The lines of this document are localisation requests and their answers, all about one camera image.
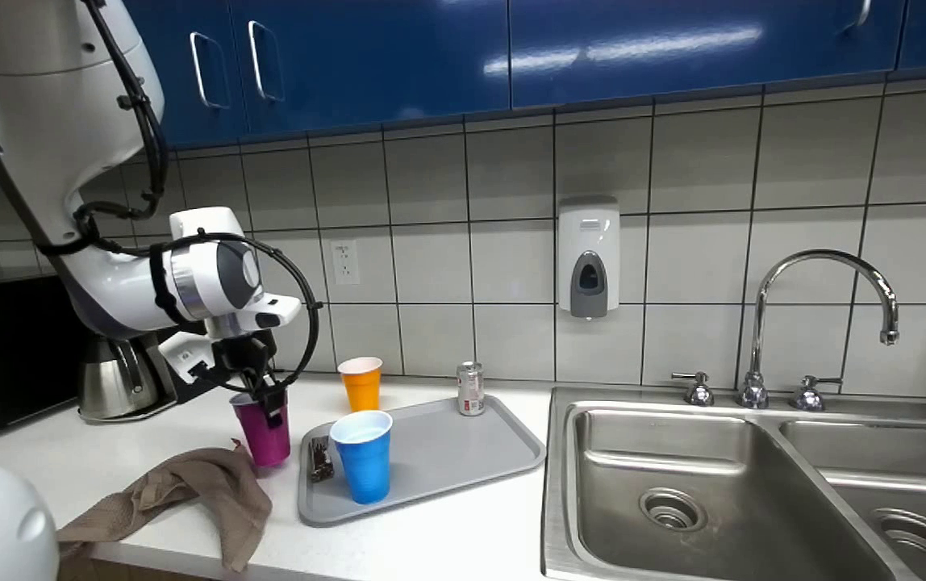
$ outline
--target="brown cloth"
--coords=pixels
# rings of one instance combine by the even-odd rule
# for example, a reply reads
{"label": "brown cloth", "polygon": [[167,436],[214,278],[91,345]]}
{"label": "brown cloth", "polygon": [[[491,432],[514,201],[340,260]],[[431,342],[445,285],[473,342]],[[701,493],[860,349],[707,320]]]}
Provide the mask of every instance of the brown cloth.
{"label": "brown cloth", "polygon": [[196,499],[214,512],[223,543],[223,564],[242,570],[254,556],[273,512],[248,456],[229,450],[196,450],[145,472],[123,493],[72,519],[63,531],[64,558],[85,556],[93,543],[120,543],[167,507]]}

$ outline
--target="sink basin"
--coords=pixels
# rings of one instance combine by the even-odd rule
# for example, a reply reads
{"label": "sink basin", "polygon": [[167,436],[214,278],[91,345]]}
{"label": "sink basin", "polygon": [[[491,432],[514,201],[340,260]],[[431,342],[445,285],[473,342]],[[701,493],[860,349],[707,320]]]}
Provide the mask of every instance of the sink basin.
{"label": "sink basin", "polygon": [[856,512],[926,579],[926,425],[794,418],[781,430]]}
{"label": "sink basin", "polygon": [[887,579],[887,567],[741,415],[578,411],[565,457],[576,543],[611,567],[694,579]]}

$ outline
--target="double sink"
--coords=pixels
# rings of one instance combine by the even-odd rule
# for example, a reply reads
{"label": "double sink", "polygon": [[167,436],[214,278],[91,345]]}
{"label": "double sink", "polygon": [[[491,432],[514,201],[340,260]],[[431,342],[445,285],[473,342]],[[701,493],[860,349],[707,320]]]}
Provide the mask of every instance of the double sink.
{"label": "double sink", "polygon": [[926,579],[926,404],[551,395],[551,579]]}

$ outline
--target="orange cup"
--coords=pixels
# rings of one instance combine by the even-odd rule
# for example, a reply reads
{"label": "orange cup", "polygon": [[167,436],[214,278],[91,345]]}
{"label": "orange cup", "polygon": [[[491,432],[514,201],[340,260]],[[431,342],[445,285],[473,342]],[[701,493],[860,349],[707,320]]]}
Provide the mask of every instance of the orange cup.
{"label": "orange cup", "polygon": [[377,411],[380,370],[384,370],[380,359],[350,359],[340,365],[340,376],[347,385],[353,411]]}

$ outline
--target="electrical outlet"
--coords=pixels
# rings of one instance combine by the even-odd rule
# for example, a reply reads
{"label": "electrical outlet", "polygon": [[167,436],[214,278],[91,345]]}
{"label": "electrical outlet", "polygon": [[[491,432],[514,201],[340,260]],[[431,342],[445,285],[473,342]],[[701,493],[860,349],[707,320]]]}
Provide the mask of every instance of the electrical outlet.
{"label": "electrical outlet", "polygon": [[363,285],[363,260],[354,238],[332,241],[332,285]]}

